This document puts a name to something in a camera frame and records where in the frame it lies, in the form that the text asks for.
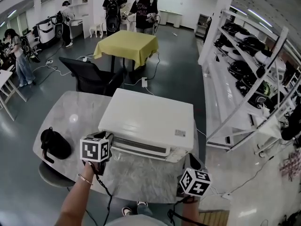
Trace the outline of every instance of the cube with marker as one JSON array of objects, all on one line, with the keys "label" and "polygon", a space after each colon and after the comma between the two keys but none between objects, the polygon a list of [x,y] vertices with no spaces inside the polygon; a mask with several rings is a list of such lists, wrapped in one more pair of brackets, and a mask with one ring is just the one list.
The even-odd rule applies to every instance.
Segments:
[{"label": "cube with marker", "polygon": [[80,159],[102,162],[109,158],[109,140],[86,137],[80,140]]},{"label": "cube with marker", "polygon": [[192,196],[202,197],[212,184],[211,174],[187,168],[180,180],[183,191]]}]

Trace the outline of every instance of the white stool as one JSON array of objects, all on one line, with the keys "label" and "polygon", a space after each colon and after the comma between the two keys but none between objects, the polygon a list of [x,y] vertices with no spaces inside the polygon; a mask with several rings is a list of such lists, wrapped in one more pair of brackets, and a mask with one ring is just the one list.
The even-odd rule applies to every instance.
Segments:
[{"label": "white stool", "polygon": [[103,37],[103,24],[94,24],[92,26],[90,26],[90,38],[92,38],[92,33],[91,33],[91,30],[93,30],[95,32],[95,35],[97,37],[97,28],[99,28],[99,32],[100,32],[100,38]]}]

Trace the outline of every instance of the bracelet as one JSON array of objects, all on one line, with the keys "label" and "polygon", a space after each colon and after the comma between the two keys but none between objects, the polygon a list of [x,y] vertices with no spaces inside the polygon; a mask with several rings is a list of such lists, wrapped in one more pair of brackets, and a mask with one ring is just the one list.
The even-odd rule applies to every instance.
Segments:
[{"label": "bracelet", "polygon": [[89,183],[90,185],[93,185],[91,182],[89,182],[87,179],[85,179],[82,175],[78,174],[78,176],[83,179],[85,182]]}]

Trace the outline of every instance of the white appliance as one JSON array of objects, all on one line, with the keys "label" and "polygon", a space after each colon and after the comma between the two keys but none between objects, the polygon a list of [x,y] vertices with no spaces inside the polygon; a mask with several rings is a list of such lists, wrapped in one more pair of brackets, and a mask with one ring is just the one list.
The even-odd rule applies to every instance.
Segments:
[{"label": "white appliance", "polygon": [[114,134],[116,150],[177,162],[193,149],[193,105],[117,89],[98,129]]},{"label": "white appliance", "polygon": [[45,19],[36,24],[41,44],[48,44],[55,38],[55,31],[53,29],[51,19]]}]

